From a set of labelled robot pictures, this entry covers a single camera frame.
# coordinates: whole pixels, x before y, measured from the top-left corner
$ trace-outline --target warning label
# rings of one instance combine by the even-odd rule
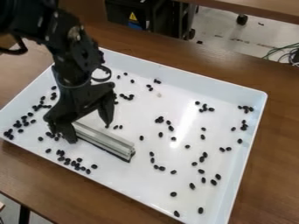
[[[131,12],[131,15],[129,16],[129,20],[136,21],[136,22],[138,21],[135,14],[134,14],[134,12]]]

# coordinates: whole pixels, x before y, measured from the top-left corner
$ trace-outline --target table surface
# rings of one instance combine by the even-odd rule
[[[230,223],[299,223],[298,68],[114,24],[87,29],[107,49],[267,92]],[[0,56],[0,108],[51,63],[34,44],[24,56]],[[3,140],[0,192],[57,223],[177,223]]]
[[[238,14],[271,18],[299,25],[299,1],[297,0],[179,0]]]

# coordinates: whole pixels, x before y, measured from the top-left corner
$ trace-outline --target bean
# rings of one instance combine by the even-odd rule
[[[211,184],[214,185],[214,186],[216,186],[217,185],[217,181],[214,180],[214,179],[211,179]]]
[[[194,185],[193,183],[190,183],[190,184],[189,184],[189,187],[190,187],[192,190],[195,189],[195,185]]]
[[[174,211],[173,213],[176,217],[179,217],[179,212],[178,211]]]
[[[171,197],[176,197],[176,196],[177,196],[177,193],[176,193],[176,192],[171,192],[171,193],[170,193],[170,196],[171,196]]]
[[[204,162],[205,162],[205,158],[204,158],[204,157],[200,157],[200,158],[199,158],[199,162],[200,162],[200,163],[204,163]]]
[[[174,128],[170,125],[170,126],[168,126],[168,130],[169,131],[174,131]]]
[[[200,207],[200,208],[198,209],[198,213],[199,213],[199,214],[202,214],[203,212],[204,212],[204,208]]]
[[[217,173],[217,174],[215,175],[215,178],[216,178],[217,180],[221,180],[221,176],[220,176],[220,174]]]

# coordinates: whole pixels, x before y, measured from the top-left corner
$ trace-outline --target black bean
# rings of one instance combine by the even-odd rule
[[[179,212],[178,211],[174,211],[173,213],[176,217],[179,217]]]
[[[217,180],[221,180],[221,176],[220,176],[220,174],[217,173],[217,174],[215,175],[215,178],[216,178]]]
[[[211,179],[211,184],[214,185],[214,186],[216,186],[217,185],[217,181],[214,180],[214,179]]]
[[[200,162],[200,163],[204,163],[204,162],[205,162],[205,158],[204,158],[204,157],[200,157],[200,158],[199,158],[199,162]]]
[[[62,162],[62,161],[65,161],[65,158],[64,157],[59,157],[57,160]]]
[[[189,184],[189,187],[190,187],[192,190],[195,189],[195,185],[194,185],[193,183],[190,183],[190,184]]]
[[[170,125],[170,126],[168,126],[168,130],[169,131],[174,131],[174,128]]]
[[[171,192],[171,193],[170,193],[170,196],[171,196],[171,197],[176,197],[176,196],[177,196],[177,193],[176,193],[176,192]]]
[[[199,214],[202,214],[203,212],[204,212],[204,208],[200,207],[200,208],[198,209],[198,213],[199,213]]]

